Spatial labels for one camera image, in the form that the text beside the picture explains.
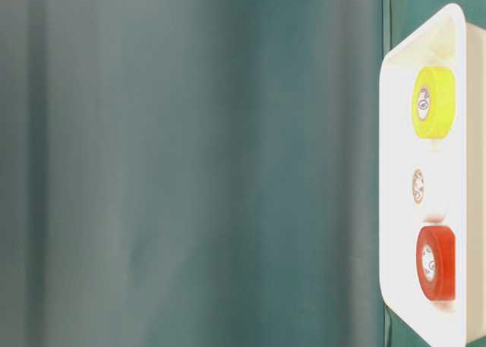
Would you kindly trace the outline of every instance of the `small tape roll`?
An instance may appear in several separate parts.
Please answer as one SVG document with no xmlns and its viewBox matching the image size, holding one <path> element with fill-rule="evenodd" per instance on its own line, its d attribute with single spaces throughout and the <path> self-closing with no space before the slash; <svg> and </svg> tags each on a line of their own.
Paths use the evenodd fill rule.
<svg viewBox="0 0 486 347">
<path fill-rule="evenodd" d="M 427 299 L 456 297 L 456 237 L 447 226 L 426 226 L 418 233 L 415 253 L 418 281 Z"/>
<path fill-rule="evenodd" d="M 420 138 L 447 136 L 456 114 L 456 80 L 449 68 L 422 68 L 415 80 L 412 121 Z"/>
<path fill-rule="evenodd" d="M 449 190 L 444 166 L 428 158 L 426 165 L 416 167 L 412 175 L 412 196 L 421 222 L 442 222 L 447 214 Z"/>
</svg>

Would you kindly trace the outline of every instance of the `tape label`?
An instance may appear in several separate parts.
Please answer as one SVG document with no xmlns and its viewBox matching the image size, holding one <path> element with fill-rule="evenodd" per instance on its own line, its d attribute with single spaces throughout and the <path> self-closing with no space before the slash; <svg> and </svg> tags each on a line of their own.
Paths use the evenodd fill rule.
<svg viewBox="0 0 486 347">
<path fill-rule="evenodd" d="M 431 94 L 427 87 L 422 87 L 418 92 L 417 113 L 421 121 L 425 120 L 431 108 Z"/>
<path fill-rule="evenodd" d="M 425 278 L 432 281 L 435 277 L 435 257 L 432 248 L 426 244 L 422 248 L 422 268 L 424 269 Z"/>
</svg>

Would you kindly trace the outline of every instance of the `white plastic container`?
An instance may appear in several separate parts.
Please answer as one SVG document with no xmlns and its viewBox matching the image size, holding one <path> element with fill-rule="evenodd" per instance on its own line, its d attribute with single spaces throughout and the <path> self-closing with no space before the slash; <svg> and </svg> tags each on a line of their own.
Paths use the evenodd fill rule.
<svg viewBox="0 0 486 347">
<path fill-rule="evenodd" d="M 424 67 L 449 68 L 455 77 L 455 115 L 442 139 L 419 138 L 412 124 Z M 486 30 L 449 4 L 390 51 L 380 72 L 380 287 L 385 303 L 432 346 L 486 336 L 485 170 Z M 424 193 L 414 198 L 416 188 Z M 455 236 L 451 300 L 429 300 L 419 282 L 421 261 L 434 266 L 428 248 L 420 262 L 417 251 L 419 232 L 430 225 Z"/>
</svg>

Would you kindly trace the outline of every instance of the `curtain fold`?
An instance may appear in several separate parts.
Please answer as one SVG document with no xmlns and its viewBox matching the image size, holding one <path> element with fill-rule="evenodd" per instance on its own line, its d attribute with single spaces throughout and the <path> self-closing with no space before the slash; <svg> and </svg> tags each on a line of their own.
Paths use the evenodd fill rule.
<svg viewBox="0 0 486 347">
<path fill-rule="evenodd" d="M 0 339 L 383 345 L 381 0 L 1 0 Z"/>
</svg>

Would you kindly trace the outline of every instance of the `fabric background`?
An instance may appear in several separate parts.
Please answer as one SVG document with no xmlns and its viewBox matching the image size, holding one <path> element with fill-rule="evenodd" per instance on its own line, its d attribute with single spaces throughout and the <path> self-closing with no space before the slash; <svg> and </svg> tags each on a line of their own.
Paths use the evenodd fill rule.
<svg viewBox="0 0 486 347">
<path fill-rule="evenodd" d="M 400 43 L 444 5 L 459 4 L 468 22 L 486 28 L 486 0 L 383 0 L 383 54 Z M 385 341 L 387 347 L 428 346 L 391 310 L 386 310 Z M 486 338 L 469 343 L 486 346 Z"/>
<path fill-rule="evenodd" d="M 0 0 L 0 339 L 383 345 L 382 0 Z"/>
</svg>

